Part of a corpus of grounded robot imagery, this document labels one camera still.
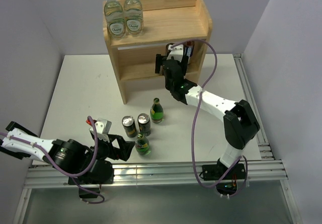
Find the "gray wall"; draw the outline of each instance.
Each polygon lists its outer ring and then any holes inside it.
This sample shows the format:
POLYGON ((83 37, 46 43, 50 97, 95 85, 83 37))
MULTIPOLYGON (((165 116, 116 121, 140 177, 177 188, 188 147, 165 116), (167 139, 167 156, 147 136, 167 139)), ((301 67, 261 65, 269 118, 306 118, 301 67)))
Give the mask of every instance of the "gray wall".
MULTIPOLYGON (((0 0, 0 131, 14 120, 39 134, 61 54, 29 0, 0 0)), ((0 153, 0 223, 11 223, 28 161, 0 153)))
MULTIPOLYGON (((64 54, 106 54, 103 0, 31 0, 64 54)), ((269 0, 205 0, 220 53, 242 53, 269 0)))
POLYGON ((322 213, 322 0, 270 0, 244 64, 304 223, 322 213))

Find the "white tabletop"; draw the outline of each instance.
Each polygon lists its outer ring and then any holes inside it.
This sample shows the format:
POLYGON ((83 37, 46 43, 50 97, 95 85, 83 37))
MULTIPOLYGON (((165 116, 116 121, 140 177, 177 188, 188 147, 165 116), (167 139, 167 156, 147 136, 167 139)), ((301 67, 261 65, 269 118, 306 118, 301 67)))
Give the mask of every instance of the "white tabletop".
MULTIPOLYGON (((214 56, 206 55, 200 85, 213 66, 214 56)), ((133 140, 125 134, 121 124, 122 117, 132 115, 137 119, 140 113, 149 114, 153 99, 158 97, 164 108, 165 119, 159 124, 151 123, 151 135, 148 137, 151 153, 140 156, 134 148, 127 163, 191 162, 191 126, 196 108, 173 99, 165 89, 164 81, 164 78, 157 78, 128 82, 128 103, 123 105, 108 55, 67 55, 60 70, 41 138, 71 138, 84 145, 93 146, 89 126, 85 123, 87 116, 91 115, 94 119, 104 118, 111 121, 111 134, 133 140)), ((245 98, 231 54, 218 55, 217 71, 206 90, 235 101, 245 98)), ((201 110, 195 134, 196 160, 216 161, 226 145, 222 122, 201 110)), ((256 138, 249 142, 244 154, 248 160, 261 160, 256 138)), ((108 160, 112 163, 125 163, 108 160)))

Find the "wooden shelf leg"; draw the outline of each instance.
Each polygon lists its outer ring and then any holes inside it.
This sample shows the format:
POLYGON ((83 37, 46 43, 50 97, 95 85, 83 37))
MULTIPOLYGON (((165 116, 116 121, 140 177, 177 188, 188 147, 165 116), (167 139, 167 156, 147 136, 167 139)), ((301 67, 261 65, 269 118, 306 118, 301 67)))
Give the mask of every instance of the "wooden shelf leg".
POLYGON ((125 82, 119 82, 118 85, 119 85, 119 89, 120 89, 123 104, 125 105, 126 102, 127 102, 127 99, 126 99, 126 84, 125 84, 125 82))

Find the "glass bottle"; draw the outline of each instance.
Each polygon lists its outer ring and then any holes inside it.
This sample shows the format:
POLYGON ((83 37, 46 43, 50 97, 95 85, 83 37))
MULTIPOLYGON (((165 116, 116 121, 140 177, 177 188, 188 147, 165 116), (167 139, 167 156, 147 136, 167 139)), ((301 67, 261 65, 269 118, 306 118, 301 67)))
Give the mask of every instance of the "glass bottle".
POLYGON ((126 28, 122 5, 116 0, 107 0, 104 15, 110 35, 115 39, 121 39, 125 35, 126 28))
POLYGON ((163 107, 160 104, 159 98, 155 98, 153 100, 153 105, 150 110, 150 117, 152 122, 154 123, 160 123, 163 120, 163 107))
POLYGON ((143 8, 140 0, 125 0, 124 14, 127 31, 137 36, 143 31, 143 8))
POLYGON ((141 132, 137 134, 135 148, 140 155, 148 155, 151 152, 149 140, 141 132))

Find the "can lid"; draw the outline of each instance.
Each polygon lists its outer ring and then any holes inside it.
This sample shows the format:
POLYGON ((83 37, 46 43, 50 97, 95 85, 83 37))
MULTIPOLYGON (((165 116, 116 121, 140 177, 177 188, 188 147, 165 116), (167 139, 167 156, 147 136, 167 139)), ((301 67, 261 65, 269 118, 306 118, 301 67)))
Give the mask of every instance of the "can lid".
POLYGON ((133 122, 134 122, 134 117, 132 117, 132 116, 125 116, 122 119, 122 124, 125 127, 131 126, 133 124, 133 122))
POLYGON ((146 115, 145 113, 141 113, 138 117, 137 117, 137 121, 139 123, 145 124, 147 122, 150 121, 150 117, 148 115, 146 115))
POLYGON ((139 133, 137 134, 137 138, 143 138, 143 137, 144 137, 143 133, 139 132, 139 133))

